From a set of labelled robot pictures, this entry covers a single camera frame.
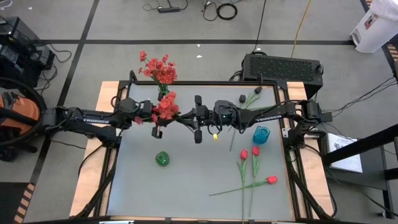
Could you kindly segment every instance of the green glass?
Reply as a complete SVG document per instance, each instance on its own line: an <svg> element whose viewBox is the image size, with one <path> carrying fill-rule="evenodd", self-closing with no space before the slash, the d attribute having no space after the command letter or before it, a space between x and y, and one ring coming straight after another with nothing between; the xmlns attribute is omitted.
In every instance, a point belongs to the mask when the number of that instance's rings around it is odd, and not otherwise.
<svg viewBox="0 0 398 224"><path fill-rule="evenodd" d="M164 166L167 166L169 164L170 157L169 157L169 155L166 152L162 151L162 152L160 152L160 153L158 153L156 155L155 160L156 160L156 163L159 166L163 166L164 167Z"/></svg>

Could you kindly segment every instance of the blue cup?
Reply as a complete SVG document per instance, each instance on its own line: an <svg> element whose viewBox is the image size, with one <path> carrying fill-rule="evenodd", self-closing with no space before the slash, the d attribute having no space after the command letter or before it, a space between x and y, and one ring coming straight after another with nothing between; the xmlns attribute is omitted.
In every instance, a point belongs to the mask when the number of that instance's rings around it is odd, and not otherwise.
<svg viewBox="0 0 398 224"><path fill-rule="evenodd" d="M268 128L258 126L253 135L253 142L258 145L266 143L270 133Z"/></svg>

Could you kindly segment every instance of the white container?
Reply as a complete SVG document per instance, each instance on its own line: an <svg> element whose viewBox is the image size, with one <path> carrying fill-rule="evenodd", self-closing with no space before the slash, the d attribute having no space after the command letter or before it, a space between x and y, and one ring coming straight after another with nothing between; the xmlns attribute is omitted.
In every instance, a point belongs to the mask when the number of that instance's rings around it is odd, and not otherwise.
<svg viewBox="0 0 398 224"><path fill-rule="evenodd" d="M398 34L398 0L373 0L350 34L361 53L373 53Z"/></svg>

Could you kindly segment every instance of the yellow cable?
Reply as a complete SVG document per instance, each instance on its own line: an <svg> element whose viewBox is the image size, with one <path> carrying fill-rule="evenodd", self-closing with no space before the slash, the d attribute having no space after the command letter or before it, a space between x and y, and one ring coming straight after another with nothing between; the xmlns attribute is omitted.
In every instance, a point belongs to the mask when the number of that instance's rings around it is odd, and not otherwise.
<svg viewBox="0 0 398 224"><path fill-rule="evenodd" d="M303 17L301 18L300 25L298 26L298 30L297 30L297 32L296 32L296 37L295 37L294 43L293 43L292 56L290 56L291 58L293 58L294 48L296 48L297 37L299 36L299 32L300 32L300 29L301 29L301 25L303 25L303 21L304 21L304 19L305 19L305 16L307 15L308 8L310 8L310 5L311 5L311 0L308 0L307 8L305 8L304 15L303 15Z"/></svg>

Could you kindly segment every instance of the wooden table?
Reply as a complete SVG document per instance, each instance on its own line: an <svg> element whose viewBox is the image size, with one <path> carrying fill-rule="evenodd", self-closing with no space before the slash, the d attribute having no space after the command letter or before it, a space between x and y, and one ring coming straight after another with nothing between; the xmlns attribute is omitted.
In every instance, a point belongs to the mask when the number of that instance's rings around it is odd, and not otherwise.
<svg viewBox="0 0 398 224"><path fill-rule="evenodd" d="M113 107L111 106L110 101L113 96L116 96L118 92L118 86L119 82L102 83L101 91L99 93L96 105L96 110L107 111L107 112L113 111ZM307 99L303 83L290 82L287 83L287 86L288 86L289 98L291 100ZM280 91L279 95L281 99L284 99L283 91ZM285 119L284 123L286 127L289 127L289 122L287 121L287 119ZM318 144L316 139L306 139L305 143L308 144L309 146L313 146L315 149L318 149ZM85 157L88 154L90 154L93 150L95 150L100 144L101 142L97 139L89 139L87 142ZM85 165L83 166L78 179L75 196L72 203L72 208L70 210L70 216L79 213L84 208L84 206L90 201L93 194L98 189L98 186L100 184L101 172L104 164L105 151L106 151L105 148L100 149L96 154L93 154L92 157L88 159ZM319 205L322 206L324 211L326 211L327 214L331 215L333 213L333 206L331 204L325 173L323 171L322 160L319 157L319 155L315 154L311 149L308 148L301 149L300 152L301 152L301 159L305 174L305 180L307 183L307 188L314 196L314 198L317 200ZM110 170L112 166L114 155L115 151L113 151L111 154L111 160L108 166L108 170ZM298 197L298 206L300 209L300 216L302 218L306 218L307 216L305 213L305 206L302 194L297 186L296 189ZM108 186L108 188L105 190L103 194L101 210L99 211L100 216L106 215L109 193L110 193L110 186ZM292 211L291 214L293 214L294 212L292 204L290 206L290 210ZM314 218L317 217L314 211L312 211L312 214ZM159 217L113 217L113 218L129 219L129 220L165 220L165 218L159 218ZM197 219L172 218L172 220L195 221Z"/></svg>

